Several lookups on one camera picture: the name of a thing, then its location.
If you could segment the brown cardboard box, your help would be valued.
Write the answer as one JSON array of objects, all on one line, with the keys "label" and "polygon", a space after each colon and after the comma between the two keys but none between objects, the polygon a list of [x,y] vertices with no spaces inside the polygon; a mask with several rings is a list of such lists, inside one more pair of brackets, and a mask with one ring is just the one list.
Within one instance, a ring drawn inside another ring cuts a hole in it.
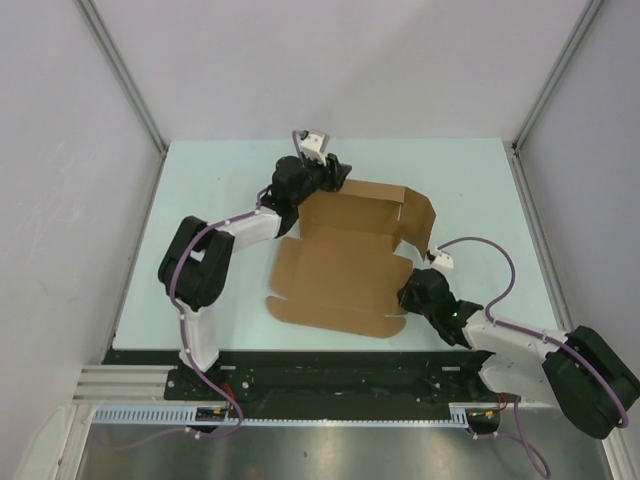
[{"label": "brown cardboard box", "polygon": [[436,212],[406,186],[348,180],[318,191],[299,209],[299,235],[281,240],[269,312],[290,324],[386,339],[406,325],[397,293],[412,260],[401,243],[426,255]]}]

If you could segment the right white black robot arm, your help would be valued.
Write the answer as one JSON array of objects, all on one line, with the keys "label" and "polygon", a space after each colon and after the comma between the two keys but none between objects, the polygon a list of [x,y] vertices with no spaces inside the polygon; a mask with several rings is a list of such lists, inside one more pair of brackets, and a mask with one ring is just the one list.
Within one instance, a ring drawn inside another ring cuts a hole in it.
[{"label": "right white black robot arm", "polygon": [[481,304],[458,299],[435,269],[415,269],[397,293],[399,305],[423,316],[451,346],[484,352],[481,366],[461,376],[473,401],[505,393],[561,411],[578,430],[606,438],[629,423],[639,379],[595,330],[535,329],[487,316]]}]

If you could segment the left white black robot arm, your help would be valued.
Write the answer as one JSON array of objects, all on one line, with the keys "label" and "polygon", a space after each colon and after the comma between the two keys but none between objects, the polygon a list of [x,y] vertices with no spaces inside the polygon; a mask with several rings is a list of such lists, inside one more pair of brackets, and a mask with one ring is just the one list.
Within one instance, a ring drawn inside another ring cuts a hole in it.
[{"label": "left white black robot arm", "polygon": [[192,368],[185,385],[197,398],[210,399],[221,387],[220,374],[211,369],[219,358],[214,327],[202,315],[223,292],[232,255],[284,236],[298,221],[305,200],[317,191],[340,191],[351,171],[351,165],[332,153],[324,162],[282,157],[251,210],[214,223],[183,218],[161,261],[158,280],[179,312],[180,358]]}]

